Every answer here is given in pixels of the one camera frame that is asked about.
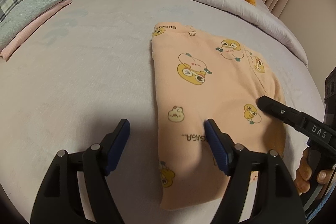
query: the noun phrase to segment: bed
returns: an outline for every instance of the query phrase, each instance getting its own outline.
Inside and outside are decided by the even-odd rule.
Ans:
[[[0,64],[0,182],[26,220],[55,153],[82,151],[127,118],[130,139],[117,170],[107,177],[125,223],[210,223],[220,200],[172,212],[160,209],[151,57],[151,34],[160,21],[192,25],[258,50],[279,78],[287,105],[323,121],[324,106],[304,62],[288,45],[237,15],[193,0],[72,1],[10,62]],[[257,9],[269,13],[261,0]],[[283,160],[292,176],[305,142],[289,130]]]

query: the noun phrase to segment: finger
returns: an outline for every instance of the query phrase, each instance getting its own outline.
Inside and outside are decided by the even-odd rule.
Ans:
[[[299,169],[296,170],[295,185],[302,193],[306,193],[310,189],[310,183],[301,177]]]
[[[317,176],[317,182],[320,184],[327,184],[331,179],[333,171],[334,170],[329,169],[329,170],[322,170],[321,172],[319,172]]]
[[[302,153],[302,155],[303,155],[303,157],[304,158],[308,158],[308,154],[309,154],[309,147],[307,147],[304,151],[303,151],[303,153]]]
[[[299,195],[301,195],[302,192],[301,192],[300,188],[297,186],[297,179],[294,180],[294,184],[295,184],[295,188],[296,188],[296,190],[297,190],[297,193],[298,193]]]
[[[307,162],[307,159],[302,157],[299,166],[300,175],[304,180],[309,180],[311,177],[311,168]]]

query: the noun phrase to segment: cartoon duck print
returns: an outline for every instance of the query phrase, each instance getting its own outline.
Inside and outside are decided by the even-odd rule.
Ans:
[[[165,188],[172,186],[175,173],[166,166],[164,161],[160,161],[160,172],[162,186]]]
[[[257,111],[257,108],[251,104],[246,104],[244,106],[244,117],[246,120],[250,122],[250,124],[260,123],[261,116]]]
[[[262,60],[259,57],[253,55],[252,52],[246,51],[246,53],[251,68],[259,73],[265,73],[265,68]]]
[[[205,75],[207,73],[212,74],[203,61],[192,57],[189,53],[180,54],[178,59],[181,64],[177,66],[177,73],[184,80],[194,85],[203,84],[205,82]]]
[[[221,55],[226,58],[236,61],[240,61],[244,57],[244,53],[241,50],[241,46],[239,42],[231,39],[223,40],[222,47],[216,48],[217,51],[221,53]]]
[[[165,28],[157,27],[156,30],[153,32],[152,36],[155,37],[161,33],[164,33],[166,31]]]
[[[184,119],[183,108],[174,106],[171,111],[168,112],[168,120],[171,122],[181,122]]]

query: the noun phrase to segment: pink folded cloth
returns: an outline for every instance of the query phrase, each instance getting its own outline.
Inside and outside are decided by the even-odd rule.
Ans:
[[[26,41],[28,37],[31,36],[33,32],[37,30],[44,22],[46,22],[49,18],[51,18],[54,14],[56,14],[60,9],[64,6],[70,4],[72,0],[62,0],[61,2],[55,4],[53,7],[49,8],[37,18],[35,18],[32,22],[30,22],[26,27],[24,27],[14,38],[13,40],[0,52],[0,56],[4,60],[12,55],[12,53],[23,43]]]
[[[228,177],[219,170],[204,132],[213,118],[234,143],[282,155],[283,122],[257,107],[267,95],[285,103],[263,56],[229,37],[162,22],[152,34],[161,208],[176,210],[222,198]],[[256,186],[257,174],[251,175]]]

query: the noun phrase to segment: metal screw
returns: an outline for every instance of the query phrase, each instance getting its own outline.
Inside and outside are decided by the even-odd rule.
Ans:
[[[237,144],[235,144],[235,149],[239,150],[239,151],[242,151],[244,149],[244,145],[242,145],[240,143],[237,143]]]
[[[63,157],[65,155],[65,150],[60,150],[57,152],[57,156]]]
[[[278,156],[278,152],[276,152],[275,150],[270,150],[270,151],[269,151],[269,154],[270,154],[271,156],[273,156],[273,157]]]
[[[100,148],[100,144],[99,143],[95,143],[93,145],[91,145],[91,149],[92,150],[98,150]]]

